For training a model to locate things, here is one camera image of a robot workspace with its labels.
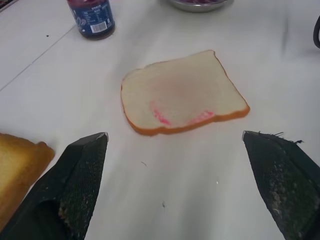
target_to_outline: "jam jar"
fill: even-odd
[[[67,0],[79,32],[87,39],[98,40],[115,31],[109,0]]]

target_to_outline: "bread crust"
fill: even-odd
[[[19,170],[12,167],[10,173],[2,172],[0,168],[0,175],[10,174],[12,179],[0,191],[0,231],[54,156],[53,149],[44,142],[34,144],[24,138],[0,133],[0,165],[19,164]]]
[[[246,107],[241,110],[241,111],[235,111],[229,114],[225,114],[225,115],[214,115],[213,117],[206,119],[204,121],[201,122],[197,122],[191,125],[186,125],[184,127],[175,127],[175,128],[168,128],[166,126],[161,126],[161,127],[157,127],[157,128],[141,128],[136,126],[133,122],[130,121],[130,119],[128,118],[127,114],[126,114],[126,109],[124,106],[123,101],[122,102],[122,107],[123,107],[123,112],[124,115],[127,119],[127,121],[129,122],[129,124],[131,125],[131,127],[139,134],[142,135],[147,135],[147,136],[154,136],[157,134],[177,134],[177,133],[181,133],[181,132],[186,132],[189,130],[193,130],[199,127],[202,127],[204,125],[207,125],[209,123],[212,122],[223,122],[223,121],[227,121],[227,120],[231,120],[231,119],[237,119],[237,118],[243,118],[246,115],[248,115],[248,113],[250,112],[250,107],[248,105],[248,103],[246,102],[246,100],[244,99],[244,97],[240,94],[240,92],[237,90],[237,88],[235,87],[235,85],[233,84],[233,82],[230,80],[230,78],[227,75],[227,72],[225,70],[225,68],[223,67],[223,65],[221,64],[220,60],[216,57],[216,52],[213,50],[207,50],[205,52],[213,52],[214,57],[218,60],[218,62],[220,63],[220,65],[223,68],[224,74],[226,75],[226,77],[228,78],[228,80],[232,83],[232,85],[234,86],[234,88],[236,89],[236,91],[239,93],[239,95],[243,98],[243,100],[245,101]],[[161,62],[156,62],[156,63],[152,63],[146,66],[146,68],[148,68],[149,66],[153,65],[153,64],[158,64],[158,63],[165,63],[165,62],[169,62],[169,61],[161,61]],[[126,77],[131,74],[134,71],[137,71],[139,69],[133,70],[131,72],[129,72],[124,79],[122,80],[122,84],[124,83],[124,80],[126,79]]]

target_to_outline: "bread slice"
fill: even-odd
[[[54,156],[44,142],[0,133],[0,231]]]
[[[128,122],[143,135],[178,133],[250,111],[212,50],[130,72],[121,100]]]

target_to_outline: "white table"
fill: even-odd
[[[86,240],[283,240],[241,136],[285,132],[320,165],[320,2],[235,0],[205,14],[163,0],[111,4],[116,31],[100,41],[81,37],[64,0],[21,0],[0,13],[0,132],[46,141],[56,151],[50,167],[68,144],[109,133]],[[207,49],[249,115],[175,135],[135,133],[120,100],[126,73]]]

